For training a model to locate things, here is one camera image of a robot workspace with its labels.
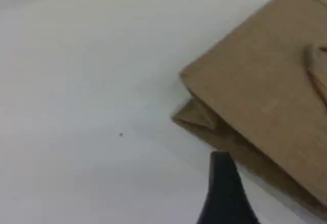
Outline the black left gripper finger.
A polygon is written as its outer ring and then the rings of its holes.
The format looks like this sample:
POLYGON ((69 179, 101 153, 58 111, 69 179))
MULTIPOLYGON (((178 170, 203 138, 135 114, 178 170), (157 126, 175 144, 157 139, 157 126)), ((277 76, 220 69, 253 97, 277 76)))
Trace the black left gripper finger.
POLYGON ((197 223, 258 223, 230 153, 214 151, 208 192, 197 223))

